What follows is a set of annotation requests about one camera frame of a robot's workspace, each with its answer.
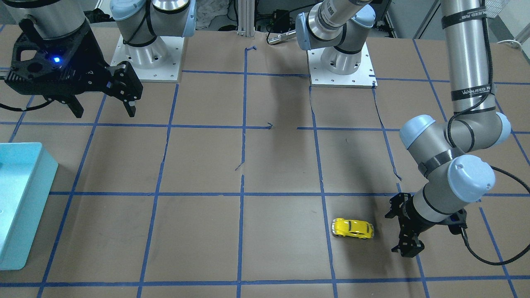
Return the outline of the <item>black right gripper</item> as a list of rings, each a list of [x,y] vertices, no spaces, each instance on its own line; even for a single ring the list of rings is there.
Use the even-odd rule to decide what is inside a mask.
[[[24,95],[43,96],[46,104],[66,104],[76,118],[84,108],[76,98],[84,92],[103,92],[121,102],[129,117],[136,113],[143,86],[130,62],[110,66],[105,60],[86,19],[59,39],[45,40],[32,19],[19,21],[22,34],[13,47],[11,68],[5,83]]]

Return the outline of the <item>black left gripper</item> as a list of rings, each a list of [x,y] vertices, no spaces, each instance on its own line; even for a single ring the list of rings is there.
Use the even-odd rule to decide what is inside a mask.
[[[419,215],[413,207],[414,196],[409,193],[399,193],[390,199],[390,211],[385,215],[387,219],[395,216],[399,218],[400,234],[399,243],[391,249],[399,252],[402,257],[414,258],[422,252],[425,245],[418,239],[420,233],[435,225],[447,225],[452,234],[461,234],[466,225],[466,210],[463,208],[449,216],[445,216],[440,222],[430,222]]]

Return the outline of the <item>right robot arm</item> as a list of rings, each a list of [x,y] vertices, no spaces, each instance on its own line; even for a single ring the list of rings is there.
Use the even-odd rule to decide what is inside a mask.
[[[21,34],[1,79],[19,94],[45,100],[28,108],[1,105],[19,113],[59,102],[81,118],[77,95],[102,92],[134,117],[143,93],[140,72],[178,64],[169,39],[193,36],[196,26],[195,0],[112,0],[109,14],[85,11],[77,0],[2,4]]]

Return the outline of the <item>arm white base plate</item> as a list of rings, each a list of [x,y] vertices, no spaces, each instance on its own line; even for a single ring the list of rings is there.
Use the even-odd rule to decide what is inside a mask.
[[[184,37],[158,36],[151,45],[133,47],[120,36],[110,65],[130,62],[141,82],[178,83],[186,45]]]
[[[375,88],[378,86],[367,44],[359,53],[346,54],[334,47],[307,51],[313,87]]]

